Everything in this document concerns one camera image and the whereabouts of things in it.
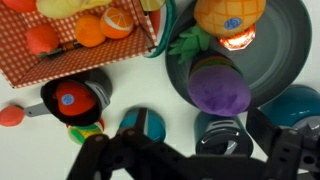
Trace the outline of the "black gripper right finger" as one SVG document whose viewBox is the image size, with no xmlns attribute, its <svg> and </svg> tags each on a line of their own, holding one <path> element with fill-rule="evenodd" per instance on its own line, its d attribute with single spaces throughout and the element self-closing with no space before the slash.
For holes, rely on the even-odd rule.
<svg viewBox="0 0 320 180">
<path fill-rule="evenodd" d="M 263 180 L 297 180 L 303 137 L 273 124 L 259 109 L 248 111 L 246 129 L 268 156 Z"/>
</svg>

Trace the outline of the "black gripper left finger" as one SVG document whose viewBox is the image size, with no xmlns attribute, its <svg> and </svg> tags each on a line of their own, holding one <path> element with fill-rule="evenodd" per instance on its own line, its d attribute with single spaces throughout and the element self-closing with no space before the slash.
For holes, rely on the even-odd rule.
<svg viewBox="0 0 320 180">
<path fill-rule="evenodd" d="M 142 133 L 140 129 L 121 128 L 109 138 L 93 135 L 82 145 L 67 180 L 110 180 L 115 170 L 125 169 L 135 180 L 147 180 L 146 167 L 127 139 Z"/>
</svg>

